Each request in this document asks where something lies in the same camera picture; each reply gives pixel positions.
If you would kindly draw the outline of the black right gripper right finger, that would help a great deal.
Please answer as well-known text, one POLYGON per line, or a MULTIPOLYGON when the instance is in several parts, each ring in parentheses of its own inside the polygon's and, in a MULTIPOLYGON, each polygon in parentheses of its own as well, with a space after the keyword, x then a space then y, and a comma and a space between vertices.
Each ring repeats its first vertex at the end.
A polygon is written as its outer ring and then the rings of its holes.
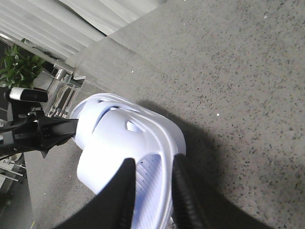
POLYGON ((269 229, 204 181, 185 155, 174 157, 174 221, 180 229, 269 229))

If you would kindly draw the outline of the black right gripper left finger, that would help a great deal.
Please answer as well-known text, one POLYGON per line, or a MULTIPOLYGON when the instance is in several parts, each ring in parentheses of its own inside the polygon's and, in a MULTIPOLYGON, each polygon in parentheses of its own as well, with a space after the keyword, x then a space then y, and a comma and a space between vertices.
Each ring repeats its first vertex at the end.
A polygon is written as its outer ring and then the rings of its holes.
POLYGON ((135 205, 136 168, 126 158, 106 187, 57 229, 130 229, 135 205))

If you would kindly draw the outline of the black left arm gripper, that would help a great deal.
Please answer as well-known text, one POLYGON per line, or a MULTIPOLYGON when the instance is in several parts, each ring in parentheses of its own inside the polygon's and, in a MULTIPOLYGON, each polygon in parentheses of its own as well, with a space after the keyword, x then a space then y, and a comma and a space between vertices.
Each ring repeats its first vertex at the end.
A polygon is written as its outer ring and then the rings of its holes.
POLYGON ((48 153, 46 143, 65 143, 74 137, 78 119, 43 117, 33 114, 26 118, 9 121, 0 128, 0 156, 41 151, 48 153))

